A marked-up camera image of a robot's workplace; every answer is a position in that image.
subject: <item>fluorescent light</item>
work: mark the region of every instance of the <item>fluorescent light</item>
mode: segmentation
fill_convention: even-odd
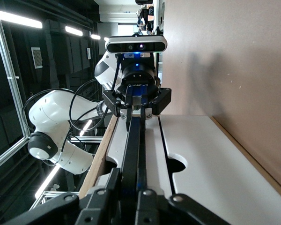
[[[81,30],[77,30],[77,29],[74,29],[74,28],[68,27],[68,26],[66,26],[66,32],[69,32],[71,34],[75,34],[75,35],[78,35],[78,36],[83,35],[83,32]]]
[[[44,181],[44,183],[41,185],[41,187],[39,188],[39,190],[36,192],[35,197],[36,199],[38,199],[41,194],[43,193],[43,191],[45,190],[45,188],[48,186],[48,184],[50,183],[50,181],[53,179],[53,177],[55,176],[55,174],[57,173],[57,171],[59,170],[60,166],[56,165],[54,167],[54,169],[51,171],[51,173],[49,174],[49,176],[46,178],[46,180]]]
[[[99,35],[96,35],[96,34],[92,34],[90,37],[92,39],[96,39],[96,40],[100,40],[101,39],[101,37]]]
[[[87,129],[89,128],[89,126],[90,126],[91,123],[92,123],[92,120],[89,120],[89,121],[86,123],[86,125],[84,126],[83,130],[87,130]],[[79,133],[79,136],[83,136],[84,133],[85,133],[84,131],[81,131],[81,132]]]
[[[43,28],[43,25],[40,21],[32,20],[26,17],[22,17],[19,15],[14,15],[11,13],[6,13],[0,11],[0,19],[12,23],[17,23],[25,26],[35,27],[35,28]]]

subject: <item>wooden edge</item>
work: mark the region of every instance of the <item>wooden edge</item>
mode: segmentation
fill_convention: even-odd
[[[99,145],[99,148],[95,154],[93,163],[90,166],[90,169],[83,181],[83,185],[80,188],[80,191],[78,194],[80,199],[82,199],[86,196],[87,191],[95,185],[97,178],[99,176],[101,176],[104,172],[106,152],[107,152],[109,143],[111,141],[113,132],[115,130],[117,121],[118,121],[118,118],[116,116],[112,116],[112,118],[109,122],[109,125],[105,131],[105,134],[103,136],[103,139]]]
[[[281,196],[281,185],[272,177],[263,166],[246,150],[234,137],[225,130],[224,127],[214,118],[210,119],[218,126],[218,128],[229,138],[229,140],[238,148],[238,150],[249,160],[249,162],[257,169],[257,171],[269,182],[269,184],[280,194]]]

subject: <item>beige surface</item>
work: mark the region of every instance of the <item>beige surface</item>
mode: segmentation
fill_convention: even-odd
[[[99,145],[99,148],[95,154],[93,163],[90,166],[90,170],[84,179],[83,185],[80,188],[80,191],[79,191],[80,199],[84,198],[87,191],[95,185],[97,178],[99,176],[103,175],[104,166],[105,166],[105,155],[106,155],[106,152],[108,149],[108,145],[111,141],[112,134],[116,127],[117,121],[118,121],[118,118],[115,116],[112,116],[110,123],[103,136],[103,139]]]
[[[166,0],[164,114],[210,115],[281,184],[281,0]]]

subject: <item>air vent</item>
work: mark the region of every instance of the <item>air vent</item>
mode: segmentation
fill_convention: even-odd
[[[32,57],[33,57],[33,62],[34,62],[34,68],[43,68],[43,59],[42,59],[42,54],[41,54],[41,49],[40,48],[31,48],[32,51]]]

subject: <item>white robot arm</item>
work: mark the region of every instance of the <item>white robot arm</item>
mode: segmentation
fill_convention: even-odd
[[[95,77],[106,90],[111,89],[116,66],[116,58],[114,54],[110,53],[106,53],[96,66]],[[119,84],[120,78],[118,77],[116,86]],[[48,159],[73,174],[80,174],[90,167],[93,156],[69,141],[66,141],[62,148],[70,128],[69,108],[73,96],[74,94],[70,92],[54,90],[31,107],[29,119],[35,125],[36,130],[31,134],[28,149],[35,158]],[[76,96],[71,111],[72,119],[78,119],[97,105],[96,102]],[[101,112],[105,110],[106,105],[101,104]],[[98,110],[93,110],[83,116],[81,120],[91,120],[98,116]]]

